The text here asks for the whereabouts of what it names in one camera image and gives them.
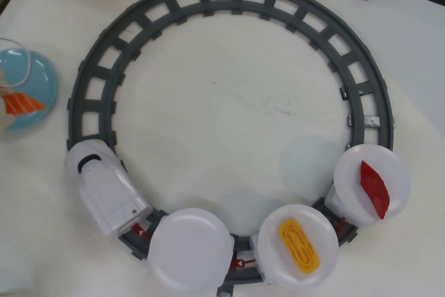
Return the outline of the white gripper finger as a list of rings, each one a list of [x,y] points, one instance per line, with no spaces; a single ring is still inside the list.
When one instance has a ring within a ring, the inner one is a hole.
[[[6,81],[3,75],[3,70],[1,70],[1,126],[7,127],[8,126],[8,114],[6,113],[6,105],[3,100],[3,96],[8,93],[8,90],[5,88]]]
[[[18,88],[31,75],[31,53],[18,41],[1,37],[1,87]]]

